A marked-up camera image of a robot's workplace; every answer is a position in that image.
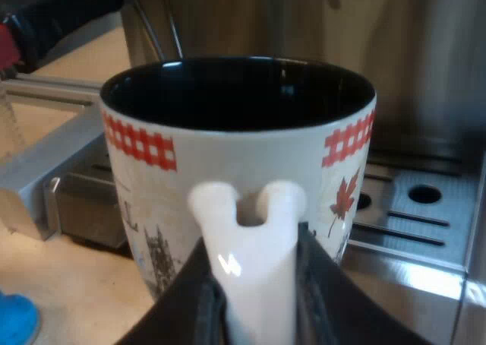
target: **red checkered pattern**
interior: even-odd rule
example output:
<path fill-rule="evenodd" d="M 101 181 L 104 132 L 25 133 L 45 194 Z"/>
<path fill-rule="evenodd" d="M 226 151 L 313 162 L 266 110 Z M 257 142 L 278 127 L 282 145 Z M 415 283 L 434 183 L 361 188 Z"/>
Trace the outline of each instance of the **red checkered pattern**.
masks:
<path fill-rule="evenodd" d="M 105 112 L 103 120 L 106 139 L 117 149 L 137 160 L 144 160 L 150 166 L 177 171 L 172 138 L 163 138 L 159 133 L 149 135 L 144 128 L 136 130 L 130 124 L 123 125 Z"/>
<path fill-rule="evenodd" d="M 373 121 L 374 110 L 364 120 L 359 119 L 355 125 L 347 125 L 344 131 L 334 130 L 331 136 L 327 136 L 324 146 L 329 148 L 329 155 L 322 159 L 322 166 L 332 166 L 361 149 L 371 138 Z"/>

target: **countertop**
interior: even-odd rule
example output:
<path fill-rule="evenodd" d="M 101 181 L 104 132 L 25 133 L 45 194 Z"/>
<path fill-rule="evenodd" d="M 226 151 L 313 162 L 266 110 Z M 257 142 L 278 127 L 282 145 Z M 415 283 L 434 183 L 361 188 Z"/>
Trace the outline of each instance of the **countertop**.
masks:
<path fill-rule="evenodd" d="M 103 82 L 129 66 L 125 35 L 118 26 L 36 74 Z M 29 130 L 29 138 L 44 130 Z M 132 260 L 78 245 L 63 235 L 37 241 L 2 224 L 0 290 L 24 294 L 39 306 L 42 324 L 35 345 L 113 343 L 153 303 Z"/>

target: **mug rim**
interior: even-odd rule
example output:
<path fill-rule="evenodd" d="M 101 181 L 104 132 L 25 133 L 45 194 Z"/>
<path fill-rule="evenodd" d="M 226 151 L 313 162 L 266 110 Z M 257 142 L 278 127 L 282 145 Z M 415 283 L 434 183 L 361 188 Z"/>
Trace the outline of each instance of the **mug rim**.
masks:
<path fill-rule="evenodd" d="M 180 125 L 172 125 L 172 124 L 167 124 L 163 122 L 156 122 L 150 119 L 144 119 L 140 118 L 139 116 L 133 116 L 130 113 L 126 113 L 120 108 L 117 108 L 115 103 L 110 102 L 110 93 L 113 92 L 115 88 L 118 87 L 118 85 L 126 81 L 127 78 L 132 78 L 134 75 L 137 74 L 143 74 L 143 73 L 157 73 L 160 71 L 161 68 L 167 67 L 167 66 L 172 66 L 172 65 L 187 65 L 191 63 L 211 63 L 211 62 L 252 62 L 253 60 L 255 61 L 260 61 L 260 62 L 272 62 L 276 63 L 278 65 L 284 65 L 284 64 L 291 64 L 291 65 L 307 65 L 307 66 L 313 66 L 320 68 L 322 70 L 328 70 L 333 69 L 334 71 L 339 71 L 341 73 L 346 73 L 349 77 L 354 78 L 358 83 L 361 84 L 361 87 L 364 89 L 367 89 L 367 92 L 369 92 L 369 97 L 367 100 L 365 100 L 358 108 L 355 108 L 352 110 L 352 112 L 345 114 L 344 116 L 337 116 L 336 118 L 328 119 L 323 122 L 318 122 L 314 124 L 306 124 L 306 125 L 291 125 L 288 127 L 283 127 L 283 128 L 262 128 L 262 129 L 254 129 L 254 130 L 226 130 L 224 128 L 218 129 L 218 128 L 191 128 L 191 127 L 185 127 L 185 126 L 180 126 Z M 137 67 L 129 68 L 125 71 L 122 71 L 108 79 L 101 87 L 100 92 L 99 92 L 100 99 L 103 103 L 103 107 L 107 108 L 109 110 L 112 110 L 113 112 L 116 112 L 119 115 L 124 116 L 124 118 L 129 119 L 133 122 L 138 122 L 138 123 L 146 123 L 150 125 L 155 125 L 155 126 L 160 126 L 164 128 L 170 128 L 174 129 L 176 131 L 186 131 L 191 134 L 193 133 L 204 133 L 204 134 L 209 134 L 209 135 L 259 135 L 261 136 L 262 134 L 270 134 L 272 135 L 273 133 L 278 133 L 281 134 L 283 132 L 295 132 L 295 131 L 305 131 L 305 130 L 313 130 L 315 128 L 319 128 L 322 126 L 331 126 L 331 125 L 337 125 L 339 124 L 342 120 L 350 118 L 354 115 L 359 114 L 361 111 L 364 109 L 367 109 L 371 104 L 373 104 L 377 98 L 377 92 L 374 89 L 373 85 L 371 82 L 365 78 L 364 76 L 360 75 L 359 73 L 356 73 L 354 71 L 350 71 L 349 69 L 343 68 L 338 65 L 333 65 L 330 63 L 326 62 L 319 62 L 319 61 L 314 61 L 314 60 L 305 60 L 305 59 L 292 59 L 292 58 L 283 58 L 283 57 L 269 57 L 269 56 L 259 56 L 259 55 L 251 55 L 251 56 L 223 56 L 223 57 L 197 57 L 197 58 L 186 58 L 186 59 L 176 59 L 176 60 L 167 60 L 164 62 L 154 62 L 146 65 L 140 65 Z"/>

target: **metal grate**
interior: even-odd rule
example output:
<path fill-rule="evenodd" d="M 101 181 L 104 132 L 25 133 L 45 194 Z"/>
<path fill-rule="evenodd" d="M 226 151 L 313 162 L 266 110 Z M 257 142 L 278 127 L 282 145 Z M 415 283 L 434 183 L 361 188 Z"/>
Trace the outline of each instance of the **metal grate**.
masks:
<path fill-rule="evenodd" d="M 477 179 L 458 174 L 457 166 L 450 174 L 373 162 L 371 154 L 361 189 L 367 204 L 356 213 L 350 245 L 464 270 Z"/>

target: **red maple leaf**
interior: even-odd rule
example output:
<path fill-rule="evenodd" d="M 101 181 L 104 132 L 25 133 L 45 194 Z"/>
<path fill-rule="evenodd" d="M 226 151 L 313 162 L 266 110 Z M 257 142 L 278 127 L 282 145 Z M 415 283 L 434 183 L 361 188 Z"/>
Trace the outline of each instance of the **red maple leaf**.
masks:
<path fill-rule="evenodd" d="M 336 215 L 337 218 L 344 220 L 346 216 L 346 212 L 349 211 L 352 204 L 355 202 L 355 199 L 351 197 L 353 191 L 356 189 L 356 182 L 358 181 L 358 174 L 359 168 L 356 174 L 351 178 L 349 184 L 346 184 L 346 180 L 342 178 L 341 185 L 339 186 L 339 190 L 336 193 L 336 204 L 332 204 L 330 206 L 331 211 Z M 334 219 L 331 227 L 329 228 L 329 234 L 327 237 L 330 236 L 331 230 L 333 229 L 334 223 L 336 222 L 336 218 Z"/>

